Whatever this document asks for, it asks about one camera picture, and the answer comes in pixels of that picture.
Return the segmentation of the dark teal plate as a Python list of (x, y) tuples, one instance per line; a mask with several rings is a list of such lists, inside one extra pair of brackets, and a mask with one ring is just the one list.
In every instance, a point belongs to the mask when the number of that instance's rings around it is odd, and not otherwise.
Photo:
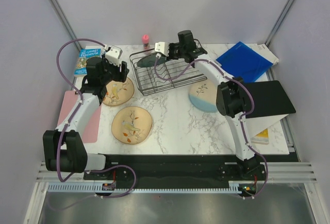
[(155, 65), (155, 62), (156, 62), (156, 55), (155, 54), (152, 54), (152, 55), (148, 55), (148, 56), (145, 56), (143, 58), (141, 58), (138, 62), (137, 62), (137, 67), (140, 67), (140, 68), (145, 68), (145, 67), (154, 67)]

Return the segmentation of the beige bird plate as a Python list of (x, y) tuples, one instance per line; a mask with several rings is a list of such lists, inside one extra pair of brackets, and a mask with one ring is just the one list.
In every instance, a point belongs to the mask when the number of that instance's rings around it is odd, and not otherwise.
[(124, 83), (125, 88), (119, 92), (119, 98), (109, 98), (105, 96), (103, 99), (103, 104), (107, 106), (118, 106), (129, 101), (135, 92), (134, 84), (128, 77)]
[(126, 107), (115, 115), (111, 132), (121, 143), (135, 145), (148, 137), (152, 124), (152, 116), (146, 109)]

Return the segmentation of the beige bird plate front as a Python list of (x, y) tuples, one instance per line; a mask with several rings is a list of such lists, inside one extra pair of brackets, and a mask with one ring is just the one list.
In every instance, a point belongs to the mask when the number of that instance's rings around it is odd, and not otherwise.
[(111, 132), (121, 143), (135, 145), (148, 137), (152, 124), (152, 116), (146, 109), (126, 107), (115, 115)]

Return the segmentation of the cream and blue plate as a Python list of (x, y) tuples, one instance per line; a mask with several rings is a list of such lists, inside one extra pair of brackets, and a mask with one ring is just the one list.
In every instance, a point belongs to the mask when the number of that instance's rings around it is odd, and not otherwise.
[(206, 113), (215, 113), (217, 88), (210, 80), (196, 82), (189, 90), (190, 102), (199, 110)]

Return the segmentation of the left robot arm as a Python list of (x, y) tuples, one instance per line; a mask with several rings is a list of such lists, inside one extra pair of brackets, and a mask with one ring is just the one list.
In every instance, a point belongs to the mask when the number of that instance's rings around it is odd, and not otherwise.
[(47, 130), (43, 135), (47, 170), (68, 173), (94, 170), (101, 179), (112, 176), (113, 167), (106, 162), (105, 155), (87, 153), (81, 137), (106, 96), (107, 84), (111, 81), (125, 82), (128, 73), (124, 61), (115, 65), (106, 58), (88, 59), (87, 74), (78, 90), (77, 102), (55, 130)]

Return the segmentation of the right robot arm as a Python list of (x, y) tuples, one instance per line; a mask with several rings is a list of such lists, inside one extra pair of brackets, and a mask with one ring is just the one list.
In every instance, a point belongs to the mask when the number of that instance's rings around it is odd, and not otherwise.
[(189, 30), (178, 33), (179, 42), (156, 42), (154, 51), (156, 59), (161, 56), (167, 60), (184, 59), (188, 64), (186, 68), (173, 78), (157, 77), (164, 81), (172, 81), (180, 77), (190, 66), (199, 70), (217, 87), (216, 106), (230, 127), (235, 143), (237, 176), (241, 179), (249, 179), (254, 173), (253, 164), (256, 163), (257, 153), (250, 145), (251, 140), (246, 128), (246, 116), (254, 111), (255, 104), (251, 93), (243, 85), (242, 78), (235, 78), (225, 72), (219, 63), (208, 56), (203, 47), (196, 45), (193, 34)]

